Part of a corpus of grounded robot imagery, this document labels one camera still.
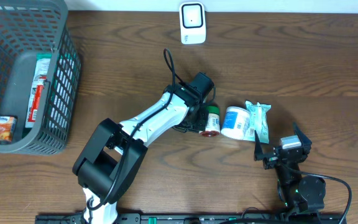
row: orange package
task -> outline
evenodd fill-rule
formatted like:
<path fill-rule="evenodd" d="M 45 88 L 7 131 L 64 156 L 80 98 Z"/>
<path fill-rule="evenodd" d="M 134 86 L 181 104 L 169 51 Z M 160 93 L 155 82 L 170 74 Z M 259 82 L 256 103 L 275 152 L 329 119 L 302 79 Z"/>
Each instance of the orange package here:
<path fill-rule="evenodd" d="M 15 130 L 16 118 L 11 116 L 0 116 L 0 140 L 12 141 L 13 130 Z"/>

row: white container with blue label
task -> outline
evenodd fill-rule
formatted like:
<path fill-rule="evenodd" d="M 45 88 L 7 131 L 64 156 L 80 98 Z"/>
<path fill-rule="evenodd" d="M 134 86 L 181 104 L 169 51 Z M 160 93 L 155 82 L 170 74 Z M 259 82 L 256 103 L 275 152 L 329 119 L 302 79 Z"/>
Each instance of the white container with blue label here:
<path fill-rule="evenodd" d="M 250 113 L 244 108 L 230 106 L 226 110 L 221 133 L 229 138 L 242 140 L 249 124 Z"/>

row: white device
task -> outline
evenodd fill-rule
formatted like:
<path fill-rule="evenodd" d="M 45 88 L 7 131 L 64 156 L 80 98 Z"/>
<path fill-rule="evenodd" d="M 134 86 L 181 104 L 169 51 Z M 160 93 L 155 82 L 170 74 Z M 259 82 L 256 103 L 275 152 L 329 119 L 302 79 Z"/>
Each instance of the white device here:
<path fill-rule="evenodd" d="M 205 10 L 201 2 L 185 2 L 179 7 L 180 38 L 183 44 L 201 44 L 206 39 Z"/>

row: wood grain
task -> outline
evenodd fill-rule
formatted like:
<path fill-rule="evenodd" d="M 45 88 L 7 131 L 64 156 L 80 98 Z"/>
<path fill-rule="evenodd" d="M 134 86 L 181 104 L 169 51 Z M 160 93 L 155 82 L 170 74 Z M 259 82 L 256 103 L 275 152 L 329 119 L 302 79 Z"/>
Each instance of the wood grain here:
<path fill-rule="evenodd" d="M 302 170 L 347 181 L 348 223 L 358 223 L 358 15 L 208 13 L 202 45 L 180 43 L 178 14 L 71 12 L 68 28 L 84 56 L 67 149 L 50 157 L 0 154 L 0 223 L 33 223 L 41 213 L 71 213 L 85 198 L 71 166 L 104 118 L 129 119 L 155 103 L 177 73 L 206 72 L 224 110 L 245 100 L 271 104 L 270 141 L 296 121 L 313 141 Z M 273 170 L 252 159 L 251 142 L 169 130 L 150 147 L 120 209 L 241 212 L 283 207 Z M 346 188 L 328 181 L 325 212 L 341 213 Z"/>

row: gray plastic basket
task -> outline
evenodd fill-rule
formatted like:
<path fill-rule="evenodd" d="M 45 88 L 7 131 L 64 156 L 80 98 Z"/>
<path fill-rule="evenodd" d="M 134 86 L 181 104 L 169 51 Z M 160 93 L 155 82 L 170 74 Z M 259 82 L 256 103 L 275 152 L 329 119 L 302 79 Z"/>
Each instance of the gray plastic basket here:
<path fill-rule="evenodd" d="M 15 116 L 0 152 L 51 155 L 67 143 L 81 62 L 66 28 L 63 0 L 0 0 L 0 115 Z M 36 56 L 51 53 L 34 127 L 24 138 Z"/>

